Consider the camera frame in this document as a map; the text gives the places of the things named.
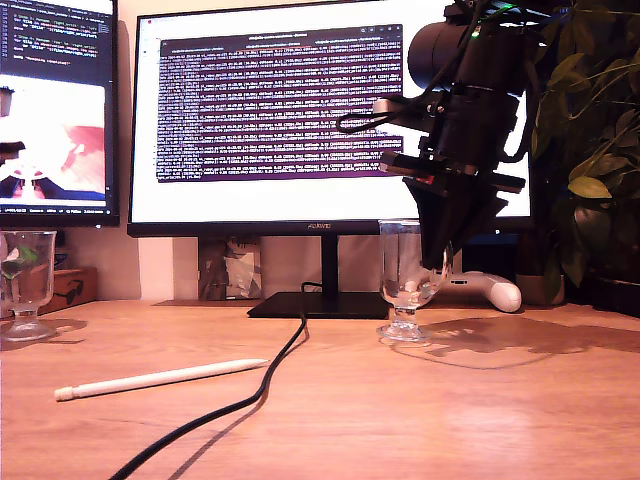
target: computer monitor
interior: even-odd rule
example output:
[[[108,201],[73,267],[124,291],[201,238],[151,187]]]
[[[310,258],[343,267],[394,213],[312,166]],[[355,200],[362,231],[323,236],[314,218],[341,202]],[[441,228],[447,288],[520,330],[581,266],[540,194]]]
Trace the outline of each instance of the computer monitor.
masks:
[[[339,1],[139,17],[128,233],[321,236],[330,298],[318,308],[371,316],[360,300],[336,306],[347,302],[337,295],[337,238],[377,234],[379,219],[417,218],[402,177],[378,166],[384,150],[417,155],[421,133],[346,135],[335,122],[370,112],[383,95],[421,92],[407,70],[409,44],[424,25],[444,20],[450,3]],[[516,132],[515,148],[519,140]],[[526,161],[506,168],[528,177]],[[503,215],[529,217],[526,189]],[[288,296],[283,308],[291,303]]]
[[[118,225],[117,0],[0,2],[0,226]]]

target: glass stem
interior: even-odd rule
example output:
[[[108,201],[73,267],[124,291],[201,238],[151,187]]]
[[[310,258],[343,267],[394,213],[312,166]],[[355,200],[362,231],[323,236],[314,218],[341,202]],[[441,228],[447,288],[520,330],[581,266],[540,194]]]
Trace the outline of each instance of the glass stem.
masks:
[[[38,322],[38,311],[37,310],[20,310],[17,312],[13,312],[14,319],[13,325],[18,327],[20,325],[27,325],[30,323]]]
[[[416,324],[416,309],[410,307],[395,307],[393,322],[397,326],[413,326]]]

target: huawei logo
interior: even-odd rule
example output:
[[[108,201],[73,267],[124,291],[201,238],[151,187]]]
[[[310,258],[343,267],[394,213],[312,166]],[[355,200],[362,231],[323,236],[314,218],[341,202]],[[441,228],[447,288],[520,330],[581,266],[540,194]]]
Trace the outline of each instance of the huawei logo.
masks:
[[[307,230],[330,230],[330,223],[310,223],[307,225]]]

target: wall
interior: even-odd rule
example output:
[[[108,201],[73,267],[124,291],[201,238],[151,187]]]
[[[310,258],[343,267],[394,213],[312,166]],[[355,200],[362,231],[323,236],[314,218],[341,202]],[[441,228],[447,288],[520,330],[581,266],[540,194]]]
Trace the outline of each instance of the wall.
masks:
[[[145,238],[127,236],[133,110],[135,34],[138,15],[158,12],[209,10],[305,0],[120,0],[118,25],[119,153],[121,226],[102,229],[70,229],[68,242],[76,262],[98,268],[99,299],[149,300],[197,297],[197,241],[193,238]],[[341,287],[346,290],[378,288],[377,238],[346,237],[341,240]],[[263,286],[270,295],[297,290],[305,280],[320,280],[320,241],[307,237],[264,238]]]

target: clear glass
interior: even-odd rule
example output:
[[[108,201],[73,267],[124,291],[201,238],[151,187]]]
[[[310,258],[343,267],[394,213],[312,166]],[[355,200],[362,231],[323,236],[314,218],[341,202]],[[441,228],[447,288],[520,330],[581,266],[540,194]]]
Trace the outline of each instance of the clear glass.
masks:
[[[451,245],[443,254],[441,269],[422,267],[420,223],[417,220],[380,220],[382,297],[393,305],[391,323],[378,328],[383,337],[420,342],[428,332],[416,324],[416,310],[426,305],[444,285],[453,267]]]
[[[55,238],[56,232],[0,232],[0,306],[15,315],[4,340],[38,340],[56,333],[38,321],[38,308],[53,297]]]

